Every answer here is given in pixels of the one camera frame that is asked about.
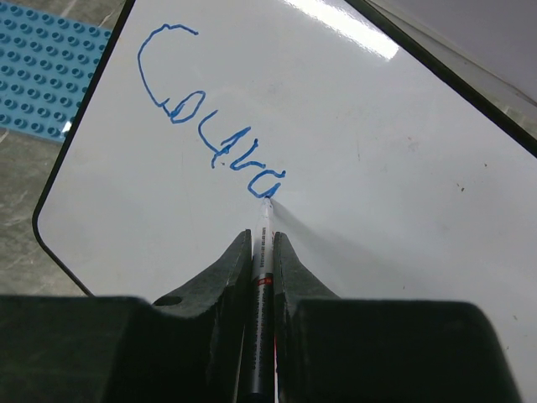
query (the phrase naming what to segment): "white board surface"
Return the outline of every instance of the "white board surface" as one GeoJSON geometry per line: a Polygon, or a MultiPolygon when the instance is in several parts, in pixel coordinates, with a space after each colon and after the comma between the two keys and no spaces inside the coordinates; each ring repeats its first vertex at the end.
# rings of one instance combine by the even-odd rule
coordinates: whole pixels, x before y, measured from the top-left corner
{"type": "Polygon", "coordinates": [[[321,281],[477,304],[534,401],[536,179],[534,156],[344,2],[138,0],[37,226],[95,295],[154,301],[280,183],[275,229],[321,281]]]}

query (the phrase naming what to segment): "black plastic part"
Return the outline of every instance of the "black plastic part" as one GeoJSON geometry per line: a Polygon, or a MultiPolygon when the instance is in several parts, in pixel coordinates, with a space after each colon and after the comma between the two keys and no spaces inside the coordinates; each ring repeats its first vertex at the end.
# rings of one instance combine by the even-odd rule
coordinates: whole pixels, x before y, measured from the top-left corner
{"type": "Polygon", "coordinates": [[[282,233],[274,287],[282,402],[520,402],[496,335],[471,304],[337,299],[282,233]]]}
{"type": "Polygon", "coordinates": [[[158,308],[1,297],[0,401],[232,401],[251,268],[245,231],[158,308]]]}

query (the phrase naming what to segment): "pen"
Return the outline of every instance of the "pen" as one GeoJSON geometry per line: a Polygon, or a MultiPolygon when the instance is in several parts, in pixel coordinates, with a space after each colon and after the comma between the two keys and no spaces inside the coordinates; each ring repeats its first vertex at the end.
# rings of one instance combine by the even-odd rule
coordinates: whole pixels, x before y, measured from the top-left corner
{"type": "Polygon", "coordinates": [[[244,327],[238,403],[274,402],[273,207],[261,204],[253,239],[250,306],[244,327]]]}

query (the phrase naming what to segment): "blue marker writing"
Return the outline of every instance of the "blue marker writing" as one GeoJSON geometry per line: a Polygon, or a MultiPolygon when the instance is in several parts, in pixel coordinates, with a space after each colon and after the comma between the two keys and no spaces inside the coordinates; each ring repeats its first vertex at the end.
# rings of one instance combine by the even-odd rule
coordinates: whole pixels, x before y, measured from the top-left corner
{"type": "MultiPolygon", "coordinates": [[[[155,37],[155,35],[160,34],[162,32],[166,31],[184,31],[186,34],[191,34],[194,36],[198,35],[198,32],[194,29],[190,29],[184,25],[176,24],[176,25],[170,25],[170,24],[164,24],[159,29],[156,29],[153,31],[149,37],[142,43],[142,46],[140,47],[140,50],[138,52],[138,68],[140,71],[140,76],[142,77],[143,86],[145,87],[145,90],[149,94],[151,100],[153,101],[154,105],[164,111],[166,116],[169,118],[172,124],[182,124],[190,121],[192,118],[196,116],[198,113],[202,103],[206,99],[206,93],[202,90],[194,91],[191,94],[189,94],[187,97],[183,98],[180,102],[177,103],[173,108],[169,105],[171,98],[166,97],[163,100],[158,100],[157,97],[152,92],[149,84],[148,79],[146,77],[146,73],[143,70],[143,62],[142,62],[142,54],[145,51],[148,44],[151,43],[151,40],[155,37]]],[[[203,126],[204,124],[209,121],[211,118],[213,118],[218,113],[218,110],[215,110],[208,115],[206,115],[198,124],[198,135],[200,136],[201,141],[203,144],[213,153],[212,159],[211,159],[211,168],[215,168],[216,160],[221,157],[224,154],[229,154],[230,150],[238,143],[239,140],[242,138],[245,138],[248,135],[248,132],[252,129],[250,126],[243,128],[242,130],[239,130],[231,137],[224,139],[218,146],[212,144],[207,137],[204,134],[203,126]]],[[[257,175],[253,177],[253,179],[248,184],[248,191],[252,193],[257,198],[264,198],[264,197],[272,197],[276,193],[276,191],[281,186],[281,182],[276,183],[274,186],[272,186],[270,189],[262,192],[255,191],[253,189],[253,186],[256,184],[256,182],[261,179],[262,177],[266,175],[271,175],[276,179],[282,179],[285,178],[285,171],[282,170],[280,173],[276,172],[275,170],[268,170],[266,169],[266,164],[263,164],[256,160],[250,160],[248,162],[243,162],[246,158],[252,155],[253,151],[259,146],[259,140],[254,139],[252,147],[238,157],[236,160],[234,160],[230,165],[229,168],[231,170],[243,170],[248,167],[256,167],[260,168],[262,171],[259,172],[257,175]]]]}

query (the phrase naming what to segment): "whiteboard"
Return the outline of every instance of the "whiteboard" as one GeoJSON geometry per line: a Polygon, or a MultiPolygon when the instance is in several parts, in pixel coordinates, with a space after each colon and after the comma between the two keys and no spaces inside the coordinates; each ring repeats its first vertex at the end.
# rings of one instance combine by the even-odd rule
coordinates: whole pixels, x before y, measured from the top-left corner
{"type": "Polygon", "coordinates": [[[127,7],[36,213],[56,261],[95,295],[154,301],[254,228],[268,191],[334,292],[476,303],[537,400],[525,133],[339,0],[127,7]]]}
{"type": "Polygon", "coordinates": [[[479,89],[537,121],[537,3],[528,0],[371,0],[479,89]]]}

